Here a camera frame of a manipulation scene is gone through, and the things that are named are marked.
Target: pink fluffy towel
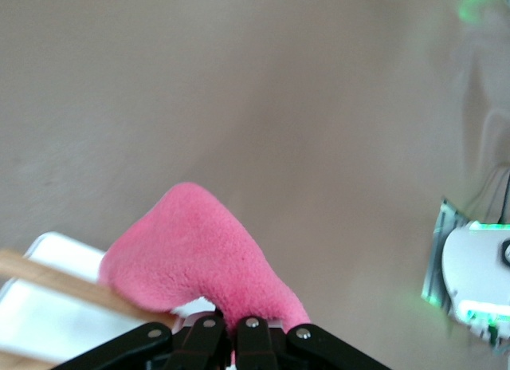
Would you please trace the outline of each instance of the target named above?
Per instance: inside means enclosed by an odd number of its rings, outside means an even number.
[[[284,331],[310,320],[235,217],[194,183],[171,188],[108,250],[100,282],[139,307],[165,312],[201,296],[229,330],[240,319],[281,319]]]

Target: white device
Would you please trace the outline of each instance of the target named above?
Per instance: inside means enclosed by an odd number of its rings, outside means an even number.
[[[453,230],[442,272],[457,321],[484,339],[489,327],[510,337],[510,225],[471,222]]]

